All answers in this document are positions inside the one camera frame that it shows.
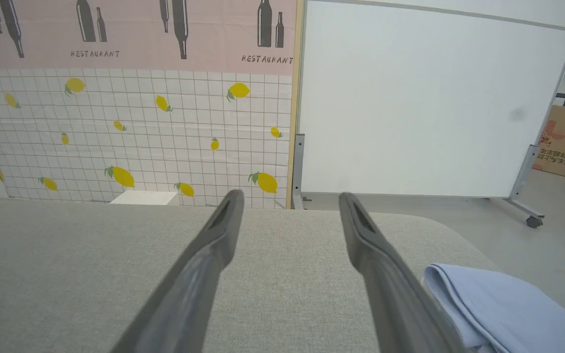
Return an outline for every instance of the wooden frame edge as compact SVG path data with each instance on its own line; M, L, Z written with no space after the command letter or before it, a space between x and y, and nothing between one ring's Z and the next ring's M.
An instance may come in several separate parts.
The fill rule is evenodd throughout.
M291 183L293 180L293 154L296 147L296 122L298 121L298 99L300 98L300 63L302 52L302 34L305 16L305 1L296 1L296 37L294 42L293 76L291 77L291 122L289 125L289 168L287 169L287 203L285 207L291 208Z

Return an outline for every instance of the grid tile pattern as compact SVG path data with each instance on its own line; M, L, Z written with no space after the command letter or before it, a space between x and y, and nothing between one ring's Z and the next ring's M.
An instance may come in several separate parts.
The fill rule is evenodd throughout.
M67 94L70 78L85 83ZM226 98L243 82L245 98ZM6 100L6 94L18 107ZM173 110L157 107L162 96ZM182 205L217 205L233 188L246 206L284 208L289 163L291 77L128 69L0 70L0 169L11 197L109 202L126 188L104 174L128 170L134 190L176 191ZM119 121L126 129L117 129ZM276 138L276 127L283 135ZM219 148L211 150L212 138ZM249 181L272 175L278 192ZM40 178L49 178L50 190Z

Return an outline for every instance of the whiteboard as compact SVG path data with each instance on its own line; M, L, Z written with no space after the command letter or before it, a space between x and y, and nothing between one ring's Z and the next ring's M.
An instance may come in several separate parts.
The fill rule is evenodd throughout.
M565 0L372 0L372 2L404 6L438 7L451 11L499 16L565 27Z
M565 31L309 1L303 192L508 197L537 140Z

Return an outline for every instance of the metal leg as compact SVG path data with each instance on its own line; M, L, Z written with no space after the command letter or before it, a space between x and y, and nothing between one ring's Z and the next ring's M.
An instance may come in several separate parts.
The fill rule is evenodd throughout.
M291 179L291 206L304 210L302 204L302 162L305 156L305 134L296 134L296 147L293 152L293 175Z
M518 201L518 197L520 192L522 192L522 188L524 188L525 183L527 183L527 177L529 176L529 172L531 172L531 166L533 166L533 162L535 161L538 152L540 152L539 145L529 146L529 150L527 150L527 155L522 162L522 167L520 167L520 172L518 172L518 178L516 178L516 183L512 188L512 192L509 198L504 199L510 205L529 215L527 225L531 228L538 228L539 226L542 226L542 219L544 218L544 215L530 206L525 205L521 201Z

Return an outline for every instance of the whiteboard frame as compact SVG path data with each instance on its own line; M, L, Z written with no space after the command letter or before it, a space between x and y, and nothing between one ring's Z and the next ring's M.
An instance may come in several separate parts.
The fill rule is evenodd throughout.
M293 84L293 97L295 98L295 103L292 105L292 117L295 116L295 119L292 119L291 122L291 133L292 134L300 134L302 131L300 131L300 112L301 112L301 100L299 99L299 97L301 96L301 92L302 92L302 85L303 85L303 63L304 63L304 51L305 51L305 30L307 27L307 4L308 4L309 0L298 0L298 12L297 12L297 18L296 18L296 51L295 51L295 56L296 56L296 63L298 63L298 67L294 67L294 84ZM313 0L313 1L324 1L324 2L344 2L344 3L352 3L352 4L359 4L359 5L365 5L365 6L372 6L375 5L375 2L371 2L371 1L365 1L365 0ZM419 8L420 6L408 6L408 5L403 5L403 4L388 4L388 3L384 3L381 2L380 6L386 6L386 7L400 7L400 8L410 8L410 9L422 9ZM437 10L437 12L443 12L443 13L455 13L455 14L465 14L465 13L460 13L460 11L447 11L444 9L430 9L430 8L424 8L425 11L435 11ZM489 16L486 15L482 15L479 17L484 17L484 18L489 18ZM530 24L530 25L540 25L540 26L544 26L544 27L552 27L555 29L565 29L565 27L560 27L560 26L556 26L556 25L546 25L546 24L541 24L541 23L532 23L530 21L521 21L521 20L516 20L516 19L512 19L512 18L498 18L498 20L504 20L504 21L509 21L509 22L518 22L518 23L524 23L524 24ZM549 103L549 107L547 108L546 111L546 116L548 116L550 110L551 110L551 105L555 99L555 95L558 91L559 88L559 84L561 83L561 80L563 79L563 76L565 74L565 64L561 70L561 72L559 73L559 78L558 78L558 83L555 87L555 90L552 94L550 103ZM529 161L531 161L530 154L532 153L532 151L534 150L532 147L536 147L539 148L538 143L539 143L539 136L541 135L543 128L545 127L545 123L546 123L546 118L544 118L542 120L542 125L540 127L539 133L536 136L536 140L534 141L533 145L531 145L531 147L529 147L529 149L527 150L527 153L525 155L525 159L523 162L522 167L520 168L520 172L518 173L518 176L516 178L516 181L514 183L514 186L512 188L512 192L509 195L508 198L506 198L505 200L508 201L509 203L511 203L512 205L518 207L520 210L526 212L527 214L531 215L532 217L536 217L538 219L542 219L544 216L531 209L529 206L526 206L524 204L521 204L517 201L516 196L519 194L520 190L522 190L522 187L524 187L524 184L526 182L526 178L528 176L529 171L531 170L531 165L529 165ZM294 155L294 145L295 143L290 143L290 155L294 156L294 159L296 158L296 156ZM291 181L292 181L292 175L293 173L293 165L294 165L294 161L290 160L289 161L289 183L290 183L290 188L288 188L288 190L290 190L288 192L287 195L287 208L290 208L291 206L291 194L293 193L294 195L297 195L299 199L301 199L300 197L300 193L302 192L301 190L301 175L300 178L296 178L296 181L294 181L294 183L296 185L292 185Z

